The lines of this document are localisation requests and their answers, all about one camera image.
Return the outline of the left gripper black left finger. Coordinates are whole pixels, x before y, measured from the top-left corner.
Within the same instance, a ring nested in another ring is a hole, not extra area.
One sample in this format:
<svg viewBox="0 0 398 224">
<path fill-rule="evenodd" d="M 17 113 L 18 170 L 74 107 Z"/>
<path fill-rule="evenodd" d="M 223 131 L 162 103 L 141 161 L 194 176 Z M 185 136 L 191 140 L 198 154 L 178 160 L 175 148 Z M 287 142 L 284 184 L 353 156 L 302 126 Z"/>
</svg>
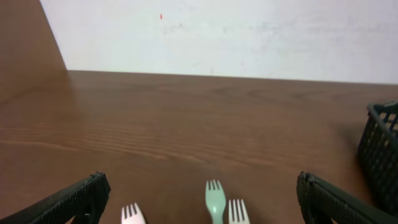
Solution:
<svg viewBox="0 0 398 224">
<path fill-rule="evenodd" d="M 111 187 L 106 175 L 96 172 L 8 217 L 1 223 L 97 224 L 105 210 Z"/>
</svg>

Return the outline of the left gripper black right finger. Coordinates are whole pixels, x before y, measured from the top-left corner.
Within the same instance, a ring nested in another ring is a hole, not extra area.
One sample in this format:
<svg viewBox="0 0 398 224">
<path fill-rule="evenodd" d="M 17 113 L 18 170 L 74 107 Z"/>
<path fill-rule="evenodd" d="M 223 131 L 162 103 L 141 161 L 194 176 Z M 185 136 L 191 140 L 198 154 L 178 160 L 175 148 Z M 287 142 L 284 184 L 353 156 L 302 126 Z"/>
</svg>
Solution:
<svg viewBox="0 0 398 224">
<path fill-rule="evenodd" d="M 302 171 L 297 177 L 296 192 L 306 224 L 397 223 L 397 217 L 363 203 L 309 172 Z"/>
</svg>

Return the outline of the mint green plastic fork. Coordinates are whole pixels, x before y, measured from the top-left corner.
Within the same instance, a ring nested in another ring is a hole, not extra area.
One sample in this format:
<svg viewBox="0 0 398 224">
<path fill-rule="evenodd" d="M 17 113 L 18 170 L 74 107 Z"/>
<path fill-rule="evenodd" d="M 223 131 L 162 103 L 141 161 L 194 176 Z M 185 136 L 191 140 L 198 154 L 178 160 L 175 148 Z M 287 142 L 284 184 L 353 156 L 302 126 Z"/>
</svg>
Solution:
<svg viewBox="0 0 398 224">
<path fill-rule="evenodd" d="M 205 203 L 212 224 L 223 224 L 226 196 L 219 180 L 206 181 Z"/>
</svg>

